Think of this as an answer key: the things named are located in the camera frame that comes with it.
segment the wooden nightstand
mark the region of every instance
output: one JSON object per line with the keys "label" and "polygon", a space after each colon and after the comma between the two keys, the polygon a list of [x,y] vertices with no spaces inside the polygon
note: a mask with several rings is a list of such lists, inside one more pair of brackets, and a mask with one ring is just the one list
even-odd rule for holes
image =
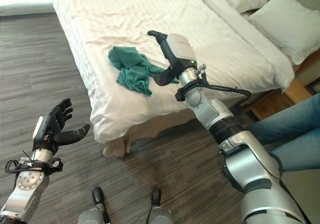
{"label": "wooden nightstand", "polygon": [[245,111],[252,111],[259,120],[262,120],[311,96],[311,93],[301,82],[298,79],[294,79],[284,93],[280,89],[272,90],[258,101],[246,107]]}

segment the headboard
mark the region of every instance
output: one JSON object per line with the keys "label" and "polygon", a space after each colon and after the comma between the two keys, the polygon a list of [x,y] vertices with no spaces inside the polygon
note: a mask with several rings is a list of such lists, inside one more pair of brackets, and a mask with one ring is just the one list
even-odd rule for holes
{"label": "headboard", "polygon": [[309,55],[300,67],[295,71],[296,74],[299,74],[306,70],[308,67],[312,66],[316,62],[320,62],[320,49]]}

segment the person's leg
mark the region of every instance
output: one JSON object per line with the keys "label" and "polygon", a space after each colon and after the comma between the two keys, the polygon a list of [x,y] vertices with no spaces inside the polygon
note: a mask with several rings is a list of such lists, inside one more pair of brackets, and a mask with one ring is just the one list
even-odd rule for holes
{"label": "person's leg", "polygon": [[320,128],[320,93],[250,125],[247,130],[264,145],[293,139],[316,128]]}
{"label": "person's leg", "polygon": [[320,169],[320,127],[283,144],[272,151],[285,172]]}

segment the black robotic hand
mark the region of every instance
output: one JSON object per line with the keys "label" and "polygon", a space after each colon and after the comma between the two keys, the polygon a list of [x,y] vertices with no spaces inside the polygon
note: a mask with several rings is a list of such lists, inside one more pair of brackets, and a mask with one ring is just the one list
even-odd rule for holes
{"label": "black robotic hand", "polygon": [[54,154],[59,146],[69,145],[79,142],[89,131],[90,125],[85,124],[78,130],[62,131],[66,121],[72,118],[71,101],[64,99],[56,105],[47,116],[45,116],[33,138],[33,151],[44,148],[52,151]]}

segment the robot leg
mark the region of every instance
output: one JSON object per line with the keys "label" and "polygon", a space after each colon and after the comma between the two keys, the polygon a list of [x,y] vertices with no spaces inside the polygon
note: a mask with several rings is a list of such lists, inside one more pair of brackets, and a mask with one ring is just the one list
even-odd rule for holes
{"label": "robot leg", "polygon": [[110,224],[110,218],[105,209],[105,197],[100,187],[92,190],[92,198],[95,207],[86,210],[79,216],[77,224]]}
{"label": "robot leg", "polygon": [[171,213],[169,210],[162,209],[161,190],[155,187],[152,191],[151,210],[149,212],[146,224],[173,224]]}

